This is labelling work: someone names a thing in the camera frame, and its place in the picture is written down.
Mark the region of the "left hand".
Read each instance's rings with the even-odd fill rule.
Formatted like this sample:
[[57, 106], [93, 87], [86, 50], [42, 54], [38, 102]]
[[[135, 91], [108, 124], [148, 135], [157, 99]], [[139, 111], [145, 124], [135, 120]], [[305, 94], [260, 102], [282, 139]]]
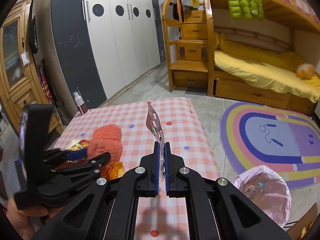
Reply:
[[19, 210], [14, 199], [10, 197], [7, 205], [7, 218], [23, 239], [31, 239], [35, 230], [31, 222], [29, 222], [29, 217], [48, 216], [46, 219], [46, 222], [48, 222], [62, 209], [63, 207], [47, 209], [43, 206], [35, 205], [25, 210]]

